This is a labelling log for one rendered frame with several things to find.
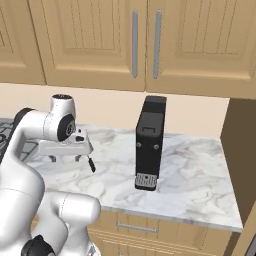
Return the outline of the tan lower cupboard front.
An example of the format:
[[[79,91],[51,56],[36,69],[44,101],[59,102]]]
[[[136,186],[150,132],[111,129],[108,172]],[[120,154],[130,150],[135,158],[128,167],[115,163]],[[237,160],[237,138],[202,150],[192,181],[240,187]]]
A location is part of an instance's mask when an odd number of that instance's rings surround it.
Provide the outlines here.
[[[224,256],[224,247],[196,249],[90,229],[89,235],[101,256]]]

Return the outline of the tan tall cabinet side panel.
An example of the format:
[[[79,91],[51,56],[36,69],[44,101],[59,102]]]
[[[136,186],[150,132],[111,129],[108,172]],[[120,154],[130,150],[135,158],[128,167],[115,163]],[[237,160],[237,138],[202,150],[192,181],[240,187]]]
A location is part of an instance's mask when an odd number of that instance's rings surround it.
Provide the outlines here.
[[[221,143],[243,226],[224,256],[246,256],[256,236],[256,100],[230,99]]]

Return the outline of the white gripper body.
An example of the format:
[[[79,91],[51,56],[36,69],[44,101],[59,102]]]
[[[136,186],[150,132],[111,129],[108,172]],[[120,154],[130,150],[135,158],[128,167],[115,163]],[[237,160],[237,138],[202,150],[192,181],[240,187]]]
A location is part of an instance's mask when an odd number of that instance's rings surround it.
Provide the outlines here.
[[[90,155],[93,146],[86,129],[77,129],[63,142],[41,140],[38,151],[44,156]]]

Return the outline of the black coffee machine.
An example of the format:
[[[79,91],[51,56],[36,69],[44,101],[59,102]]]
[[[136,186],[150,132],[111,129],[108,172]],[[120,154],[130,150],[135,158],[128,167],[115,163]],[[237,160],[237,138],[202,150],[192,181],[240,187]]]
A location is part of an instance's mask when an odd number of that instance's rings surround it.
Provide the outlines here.
[[[160,173],[166,97],[147,96],[136,126],[135,188],[154,191]]]

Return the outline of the tan upper cupboard door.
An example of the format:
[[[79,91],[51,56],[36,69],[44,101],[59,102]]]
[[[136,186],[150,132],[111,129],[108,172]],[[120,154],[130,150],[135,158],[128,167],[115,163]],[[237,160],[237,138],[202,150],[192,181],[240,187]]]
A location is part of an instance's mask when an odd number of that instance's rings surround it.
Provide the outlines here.
[[[28,0],[0,0],[0,82],[46,84]]]
[[[145,89],[147,0],[28,0],[46,83]],[[138,75],[132,75],[132,11],[138,11]]]
[[[256,0],[149,0],[147,39],[147,91],[256,99]]]

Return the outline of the black-handled spatula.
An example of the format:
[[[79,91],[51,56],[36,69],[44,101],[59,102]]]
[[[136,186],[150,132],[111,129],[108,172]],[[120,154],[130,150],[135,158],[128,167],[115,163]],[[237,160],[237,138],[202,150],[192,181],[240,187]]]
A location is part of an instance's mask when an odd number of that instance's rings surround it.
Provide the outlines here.
[[[91,171],[94,173],[96,171],[95,164],[90,156],[87,155],[87,159],[88,159],[88,164],[91,168]]]

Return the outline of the tan drawer front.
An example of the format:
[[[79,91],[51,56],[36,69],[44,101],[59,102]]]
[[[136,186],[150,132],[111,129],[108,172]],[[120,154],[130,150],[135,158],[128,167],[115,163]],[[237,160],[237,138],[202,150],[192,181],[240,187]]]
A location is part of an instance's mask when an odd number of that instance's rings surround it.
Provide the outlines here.
[[[118,227],[116,226],[116,222],[118,221],[134,226],[157,228],[158,232],[151,233]],[[231,237],[231,231],[106,210],[101,212],[99,219],[94,224],[90,225],[90,228],[138,236],[196,249],[207,249],[213,242],[216,242],[220,246],[226,246]]]

